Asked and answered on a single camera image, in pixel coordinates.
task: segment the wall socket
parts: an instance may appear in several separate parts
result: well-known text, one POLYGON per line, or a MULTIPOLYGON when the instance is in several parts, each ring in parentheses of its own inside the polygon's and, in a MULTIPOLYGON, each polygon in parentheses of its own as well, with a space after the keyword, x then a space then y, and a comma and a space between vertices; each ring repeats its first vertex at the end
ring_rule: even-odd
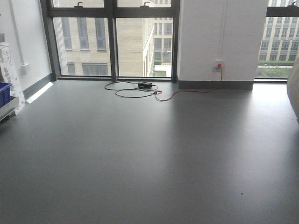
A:
POLYGON ((23 64, 22 65, 22 73, 27 74, 30 72, 30 64, 23 64))
POLYGON ((214 64, 214 67, 215 68, 218 68, 218 64, 222 64, 223 65, 223 60, 215 60, 215 64, 214 64))

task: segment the shelf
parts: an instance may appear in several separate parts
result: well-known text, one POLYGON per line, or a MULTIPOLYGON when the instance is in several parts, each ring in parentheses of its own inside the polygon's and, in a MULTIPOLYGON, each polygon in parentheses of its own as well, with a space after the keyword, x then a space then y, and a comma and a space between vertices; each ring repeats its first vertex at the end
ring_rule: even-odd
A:
POLYGON ((11 113, 13 113, 18 104, 19 98, 11 97, 10 102, 0 108, 0 121, 9 116, 11 113))

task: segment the window latch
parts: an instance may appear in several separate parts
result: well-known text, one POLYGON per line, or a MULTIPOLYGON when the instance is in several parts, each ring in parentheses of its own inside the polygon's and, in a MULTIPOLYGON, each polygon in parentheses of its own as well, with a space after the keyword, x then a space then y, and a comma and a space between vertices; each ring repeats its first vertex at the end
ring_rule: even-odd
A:
POLYGON ((149 6, 147 6, 146 3, 150 3, 150 1, 146 1, 146 2, 144 2, 143 6, 140 6, 140 8, 144 8, 144 7, 145 7, 145 8, 149 8, 149 6))
POLYGON ((295 5, 295 3, 298 3, 299 1, 294 1, 291 5, 288 5, 288 7, 298 7, 297 5, 295 5))
POLYGON ((78 2, 78 4, 76 6, 74 6, 75 8, 83 8, 83 6, 81 6, 80 4, 83 4, 83 2, 78 2))

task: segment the power adapter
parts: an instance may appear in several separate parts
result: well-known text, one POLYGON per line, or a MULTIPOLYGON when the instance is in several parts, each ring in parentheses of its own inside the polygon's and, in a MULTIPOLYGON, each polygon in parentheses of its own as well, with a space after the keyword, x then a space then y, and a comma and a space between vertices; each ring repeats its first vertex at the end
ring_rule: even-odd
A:
POLYGON ((151 83, 147 83, 147 82, 139 82, 138 83, 138 88, 142 88, 142 89, 151 89, 152 84, 151 83))

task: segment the blue plastic box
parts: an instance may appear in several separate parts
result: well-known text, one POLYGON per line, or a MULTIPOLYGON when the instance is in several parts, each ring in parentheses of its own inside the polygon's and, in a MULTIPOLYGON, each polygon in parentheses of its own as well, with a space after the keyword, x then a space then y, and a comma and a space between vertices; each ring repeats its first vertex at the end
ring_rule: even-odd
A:
POLYGON ((10 102, 11 83, 0 82, 0 108, 10 102))

